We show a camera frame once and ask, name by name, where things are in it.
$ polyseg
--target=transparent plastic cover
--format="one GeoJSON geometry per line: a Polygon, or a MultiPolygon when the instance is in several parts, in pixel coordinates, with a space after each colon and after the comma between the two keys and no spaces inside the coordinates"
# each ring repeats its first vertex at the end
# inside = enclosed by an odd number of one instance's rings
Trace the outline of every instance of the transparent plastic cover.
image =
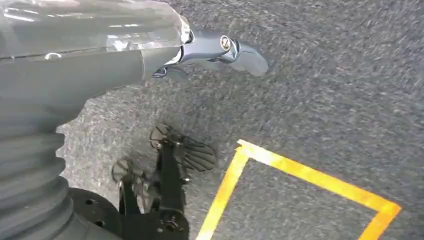
{"type": "Polygon", "coordinates": [[[0,60],[179,47],[186,19],[151,0],[0,0],[0,60]]]}

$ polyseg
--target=black mechanical part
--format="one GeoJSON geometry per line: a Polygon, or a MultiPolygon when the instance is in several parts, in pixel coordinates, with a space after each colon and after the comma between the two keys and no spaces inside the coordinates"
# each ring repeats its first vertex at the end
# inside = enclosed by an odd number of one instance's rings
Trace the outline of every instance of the black mechanical part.
{"type": "Polygon", "coordinates": [[[150,177],[124,159],[112,167],[112,179],[119,184],[118,210],[96,193],[71,188],[75,211],[124,240],[188,240],[183,190],[187,168],[200,172],[211,169],[215,154],[209,146],[165,124],[152,131],[150,143],[157,150],[156,168],[150,177]]]}
{"type": "Polygon", "coordinates": [[[198,172],[214,168],[217,157],[210,146],[184,136],[168,125],[159,123],[150,133],[150,145],[155,149],[160,149],[161,141],[164,139],[176,145],[175,157],[183,168],[198,172]]]}
{"type": "Polygon", "coordinates": [[[77,214],[117,236],[122,235],[120,213],[109,200],[92,191],[74,187],[69,188],[69,196],[77,214]]]}

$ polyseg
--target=screw hole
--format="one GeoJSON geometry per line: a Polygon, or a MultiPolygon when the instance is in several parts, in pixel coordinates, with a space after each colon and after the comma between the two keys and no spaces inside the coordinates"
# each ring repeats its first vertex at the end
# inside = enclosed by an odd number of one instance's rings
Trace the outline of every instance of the screw hole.
{"type": "Polygon", "coordinates": [[[85,200],[85,204],[87,205],[93,205],[96,201],[94,201],[93,199],[87,199],[85,200]]]}
{"type": "Polygon", "coordinates": [[[103,226],[105,225],[105,223],[103,221],[95,221],[94,224],[101,227],[101,228],[103,228],[103,226]]]}

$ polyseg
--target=yellow tape line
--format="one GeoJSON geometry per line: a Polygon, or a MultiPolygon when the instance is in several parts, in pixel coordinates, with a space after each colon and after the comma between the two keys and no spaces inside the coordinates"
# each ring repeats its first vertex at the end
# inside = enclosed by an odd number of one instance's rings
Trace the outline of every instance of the yellow tape line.
{"type": "Polygon", "coordinates": [[[212,206],[209,209],[196,240],[211,239],[249,158],[277,168],[287,174],[303,179],[377,211],[377,215],[368,224],[359,237],[359,240],[377,240],[402,209],[399,205],[381,196],[275,154],[250,142],[239,140],[238,143],[241,146],[237,148],[236,154],[221,182],[216,197],[213,200],[212,206]]]}
{"type": "Polygon", "coordinates": [[[197,235],[197,240],[210,240],[217,228],[224,209],[230,200],[230,196],[236,187],[236,183],[239,181],[240,175],[249,160],[249,157],[243,154],[240,149],[240,147],[236,149],[235,156],[226,171],[218,192],[216,193],[215,199],[212,202],[212,206],[210,206],[209,212],[207,213],[200,232],[197,235]]]}

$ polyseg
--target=gray robot arm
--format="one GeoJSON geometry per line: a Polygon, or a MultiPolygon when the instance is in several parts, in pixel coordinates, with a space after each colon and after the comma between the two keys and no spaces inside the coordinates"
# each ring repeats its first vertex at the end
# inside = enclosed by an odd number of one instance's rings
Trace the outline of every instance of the gray robot arm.
{"type": "MultiPolygon", "coordinates": [[[[74,213],[68,182],[59,176],[65,160],[56,150],[64,136],[56,128],[76,118],[89,98],[190,61],[233,64],[243,52],[263,63],[259,53],[221,35],[210,38],[217,52],[199,47],[209,38],[192,31],[190,39],[184,18],[163,3],[0,4],[0,240],[118,239],[74,213]]],[[[262,66],[268,69],[266,61],[262,66]]]]}

